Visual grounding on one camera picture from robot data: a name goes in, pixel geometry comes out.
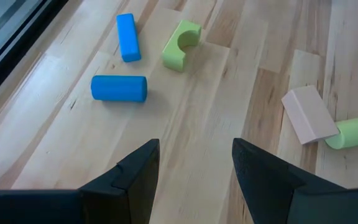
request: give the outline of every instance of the wooden floor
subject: wooden floor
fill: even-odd
[[[137,20],[139,62],[119,53],[125,12]],[[177,73],[160,56],[181,19],[203,37]],[[147,102],[94,101],[95,74],[145,75]],[[70,1],[0,88],[0,189],[76,188],[159,138],[151,223],[252,223],[235,137],[358,187],[358,148],[298,142],[280,99],[305,85],[335,120],[358,117],[358,0]]]

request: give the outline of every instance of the blue foam block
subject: blue foam block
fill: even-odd
[[[119,38],[119,47],[121,57],[125,62],[140,60],[139,43],[137,41],[137,32],[135,19],[132,13],[117,16],[117,29]]]
[[[91,91],[95,100],[144,102],[147,80],[141,76],[96,75]]]

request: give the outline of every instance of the pink foam block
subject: pink foam block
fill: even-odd
[[[339,134],[316,87],[290,90],[282,102],[301,144]]]

